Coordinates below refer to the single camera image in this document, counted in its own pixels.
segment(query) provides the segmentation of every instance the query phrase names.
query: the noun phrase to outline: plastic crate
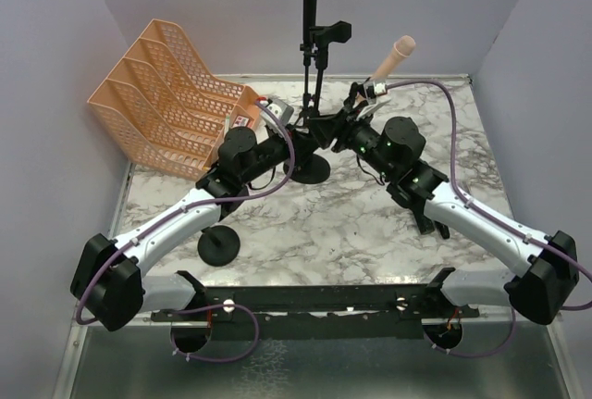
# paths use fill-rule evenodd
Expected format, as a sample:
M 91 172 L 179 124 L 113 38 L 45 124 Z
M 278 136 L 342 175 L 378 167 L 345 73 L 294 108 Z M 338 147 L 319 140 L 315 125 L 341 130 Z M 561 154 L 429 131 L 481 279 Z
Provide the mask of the plastic crate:
M 130 161 L 198 180 L 217 160 L 227 118 L 256 127 L 257 96 L 216 78 L 180 26 L 154 19 L 89 105 Z

